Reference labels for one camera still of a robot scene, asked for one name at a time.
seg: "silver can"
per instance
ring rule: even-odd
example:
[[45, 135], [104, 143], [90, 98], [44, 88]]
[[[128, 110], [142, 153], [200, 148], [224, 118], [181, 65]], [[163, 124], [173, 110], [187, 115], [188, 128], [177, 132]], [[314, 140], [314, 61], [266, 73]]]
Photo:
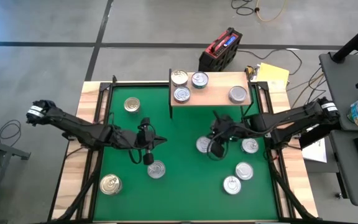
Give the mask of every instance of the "silver can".
[[247, 90], [242, 86], [234, 86], [229, 91], [229, 99], [232, 103], [242, 103], [247, 98]]
[[165, 174], [165, 165], [161, 161], [154, 161], [147, 166], [147, 173], [151, 178], [158, 179]]
[[241, 190], [241, 182], [237, 177], [230, 175], [223, 181], [223, 189], [231, 195], [238, 194]]
[[236, 175], [241, 180], [249, 180], [254, 176], [254, 170], [248, 163], [240, 162], [236, 165]]
[[135, 97], [129, 97], [124, 102], [124, 108], [126, 111], [130, 113], [136, 113], [140, 110], [140, 101], [138, 98]]
[[207, 153], [208, 144], [211, 140], [205, 136], [201, 136], [196, 141], [197, 150], [201, 153]]
[[194, 88], [202, 89], [208, 84], [208, 76], [204, 72], [196, 72], [191, 76], [191, 84]]
[[185, 86], [179, 86], [173, 92], [173, 98], [178, 103], [186, 103], [190, 100], [190, 90]]
[[119, 177], [114, 174], [105, 175], [100, 181], [100, 191], [106, 195], [118, 194], [122, 189], [122, 182]]
[[185, 86], [189, 76], [183, 70], [175, 70], [171, 73], [171, 81], [174, 86]]
[[259, 149], [259, 144], [255, 139], [243, 139], [241, 149], [247, 153], [255, 153]]

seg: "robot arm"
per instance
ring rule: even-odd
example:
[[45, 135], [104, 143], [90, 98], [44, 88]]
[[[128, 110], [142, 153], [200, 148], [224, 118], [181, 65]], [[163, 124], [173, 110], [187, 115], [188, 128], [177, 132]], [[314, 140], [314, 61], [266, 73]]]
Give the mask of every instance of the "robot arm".
[[[307, 105], [283, 111], [281, 113], [262, 113], [242, 118], [242, 122], [234, 122], [228, 115], [219, 116], [214, 111], [216, 120], [211, 127], [209, 138], [210, 151], [218, 158], [224, 155], [223, 144], [232, 139], [258, 138], [266, 134], [268, 148], [278, 149], [286, 145], [295, 134], [305, 132], [315, 125], [334, 125], [338, 122], [339, 113], [332, 101], [318, 99]], [[283, 129], [276, 127], [290, 124]]]
[[68, 114], [56, 107], [49, 100], [39, 100], [27, 111], [27, 122], [33, 126], [37, 124], [51, 124], [64, 131], [63, 137], [74, 136], [78, 141], [89, 149], [97, 149], [103, 146], [111, 146], [115, 149], [145, 149], [143, 156], [144, 164], [150, 165], [154, 162], [151, 150], [166, 141], [165, 138], [155, 134], [149, 118], [144, 118], [138, 126], [139, 132], [121, 129], [113, 124], [92, 124], [83, 119]]

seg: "white label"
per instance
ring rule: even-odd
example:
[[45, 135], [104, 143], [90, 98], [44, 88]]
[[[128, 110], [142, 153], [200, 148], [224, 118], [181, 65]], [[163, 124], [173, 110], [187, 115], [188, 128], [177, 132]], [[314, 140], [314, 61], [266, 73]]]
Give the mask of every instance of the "white label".
[[31, 106], [30, 109], [31, 109], [31, 110], [35, 110], [35, 111], [38, 111], [38, 112], [41, 112], [41, 111], [42, 111], [42, 108], [39, 107], [39, 106]]
[[325, 109], [325, 108], [330, 107], [330, 106], [335, 106], [335, 103], [326, 103], [326, 104], [323, 104], [323, 105], [321, 105], [321, 108], [322, 108], [322, 109]]
[[332, 106], [332, 107], [327, 108], [327, 110], [328, 111], [333, 111], [333, 110], [338, 110], [338, 109], [336, 109], [336, 106]]
[[38, 111], [35, 111], [35, 110], [28, 110], [27, 112], [30, 114], [34, 114], [40, 118], [42, 118], [44, 116], [42, 113], [39, 113]]

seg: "white document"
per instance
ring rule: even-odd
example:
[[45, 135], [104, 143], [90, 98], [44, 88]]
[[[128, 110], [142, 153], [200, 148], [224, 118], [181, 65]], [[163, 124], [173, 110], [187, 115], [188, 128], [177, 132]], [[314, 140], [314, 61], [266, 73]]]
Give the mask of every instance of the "white document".
[[304, 159], [327, 163], [326, 144], [324, 138], [302, 149]]

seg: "green mat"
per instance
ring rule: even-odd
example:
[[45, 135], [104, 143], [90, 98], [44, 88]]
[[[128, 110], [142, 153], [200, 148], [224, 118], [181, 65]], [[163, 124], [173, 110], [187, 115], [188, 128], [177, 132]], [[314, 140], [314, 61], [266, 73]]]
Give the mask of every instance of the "green mat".
[[[140, 100], [138, 114], [130, 114], [124, 109], [124, 101], [131, 96]], [[276, 220], [272, 181], [263, 157], [263, 139], [257, 139], [260, 148], [255, 154], [243, 153], [240, 141], [231, 142], [222, 161], [212, 161], [195, 146], [200, 136], [210, 132], [214, 119], [212, 110], [229, 114], [239, 121], [239, 107], [173, 108], [173, 119], [170, 119], [167, 96], [168, 87], [114, 88], [111, 112], [116, 117], [116, 125], [135, 131], [141, 119], [147, 116], [157, 134], [168, 139], [153, 150], [154, 158], [165, 164], [166, 173], [160, 179], [152, 179], [147, 175], [147, 166], [133, 164], [127, 151], [106, 147], [101, 178], [116, 174], [122, 180], [123, 188], [114, 196], [98, 191], [94, 220]], [[255, 96], [254, 100], [248, 114], [259, 112]], [[254, 176], [242, 181], [237, 195], [229, 195], [223, 190], [223, 180], [234, 175], [235, 167], [241, 161], [254, 168]]]

